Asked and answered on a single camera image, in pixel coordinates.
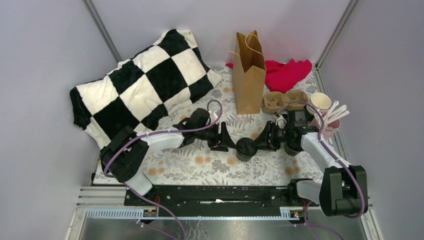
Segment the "black paper coffee cup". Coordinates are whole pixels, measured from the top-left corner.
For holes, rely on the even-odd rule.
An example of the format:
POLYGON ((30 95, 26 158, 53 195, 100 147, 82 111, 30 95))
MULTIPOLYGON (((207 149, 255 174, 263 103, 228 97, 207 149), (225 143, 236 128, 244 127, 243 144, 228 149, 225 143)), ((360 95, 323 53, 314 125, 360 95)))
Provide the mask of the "black paper coffee cup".
POLYGON ((289 143, 283 145, 283 150, 288 156, 296 156, 304 151, 301 147, 293 147, 289 143))

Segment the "brown paper bag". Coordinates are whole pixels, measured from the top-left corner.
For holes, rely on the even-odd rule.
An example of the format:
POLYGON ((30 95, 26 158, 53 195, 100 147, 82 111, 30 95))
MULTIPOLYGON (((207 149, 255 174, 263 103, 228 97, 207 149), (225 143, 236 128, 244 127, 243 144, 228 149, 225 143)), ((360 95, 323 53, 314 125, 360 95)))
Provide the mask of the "brown paper bag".
POLYGON ((236 113, 238 115, 258 114, 261 111, 267 68, 258 32, 236 37, 227 36, 222 47, 233 54, 232 87, 236 113))

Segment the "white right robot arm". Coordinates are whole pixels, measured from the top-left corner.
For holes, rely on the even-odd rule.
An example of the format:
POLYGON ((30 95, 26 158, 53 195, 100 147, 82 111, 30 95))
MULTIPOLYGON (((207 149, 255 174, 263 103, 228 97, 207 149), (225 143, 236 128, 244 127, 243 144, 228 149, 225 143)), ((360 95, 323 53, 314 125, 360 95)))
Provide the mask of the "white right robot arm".
POLYGON ((335 152, 319 129, 310 124, 306 110, 289 110, 284 127, 267 121, 263 131, 253 140, 255 150, 275 152, 283 149, 289 156, 308 153, 323 172, 320 183, 311 178, 291 179, 287 201, 293 206, 305 200, 318 204, 330 216, 361 217, 368 210, 367 173, 360 165, 351 165, 335 152))

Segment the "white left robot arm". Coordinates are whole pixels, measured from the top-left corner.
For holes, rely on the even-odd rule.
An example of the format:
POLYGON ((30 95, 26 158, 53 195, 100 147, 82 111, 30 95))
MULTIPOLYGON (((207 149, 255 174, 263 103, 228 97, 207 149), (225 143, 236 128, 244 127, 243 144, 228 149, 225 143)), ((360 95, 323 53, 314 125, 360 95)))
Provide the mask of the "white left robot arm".
POLYGON ((140 169, 147 154, 183 148, 195 140, 206 141, 210 150, 228 152, 236 144, 231 139, 225 122, 212 121, 212 115, 197 108, 190 117, 166 130, 147 133, 123 128, 102 150, 100 160, 105 173, 111 174, 119 183, 136 191, 136 199, 144 206, 155 200, 153 184, 140 169))

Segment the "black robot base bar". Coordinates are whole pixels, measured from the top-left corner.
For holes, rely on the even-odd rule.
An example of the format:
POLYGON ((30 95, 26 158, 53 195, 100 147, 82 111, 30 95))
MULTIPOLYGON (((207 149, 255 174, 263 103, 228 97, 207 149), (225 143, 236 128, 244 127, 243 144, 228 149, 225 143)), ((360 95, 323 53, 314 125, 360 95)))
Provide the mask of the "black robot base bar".
POLYGON ((307 199, 293 184, 150 185, 148 191, 126 187, 124 205, 143 207, 143 218, 178 220, 263 220, 302 222, 307 199))

